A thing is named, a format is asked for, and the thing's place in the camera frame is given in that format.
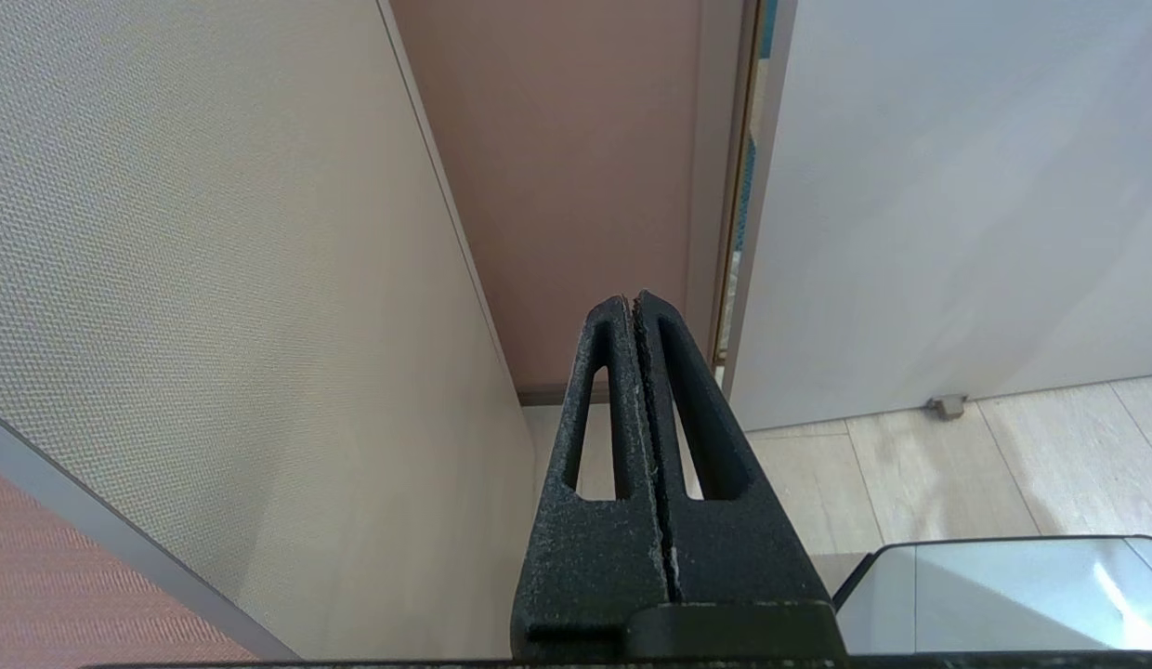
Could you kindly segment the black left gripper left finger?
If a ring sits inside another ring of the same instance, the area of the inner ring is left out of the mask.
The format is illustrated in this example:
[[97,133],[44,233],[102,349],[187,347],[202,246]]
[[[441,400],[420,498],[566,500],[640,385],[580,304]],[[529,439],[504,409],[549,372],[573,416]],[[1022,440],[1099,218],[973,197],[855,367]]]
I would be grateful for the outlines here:
[[[615,496],[579,496],[594,375],[609,373]],[[588,313],[511,607],[511,653],[528,663],[617,662],[636,611],[665,605],[655,463],[630,301]]]

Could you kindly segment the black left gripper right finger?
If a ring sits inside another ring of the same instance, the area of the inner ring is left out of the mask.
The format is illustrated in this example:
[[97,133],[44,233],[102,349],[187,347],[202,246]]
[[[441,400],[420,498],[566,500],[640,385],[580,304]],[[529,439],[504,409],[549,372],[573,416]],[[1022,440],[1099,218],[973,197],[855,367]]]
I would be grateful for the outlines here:
[[831,598],[679,310],[635,298],[670,598],[767,605]]

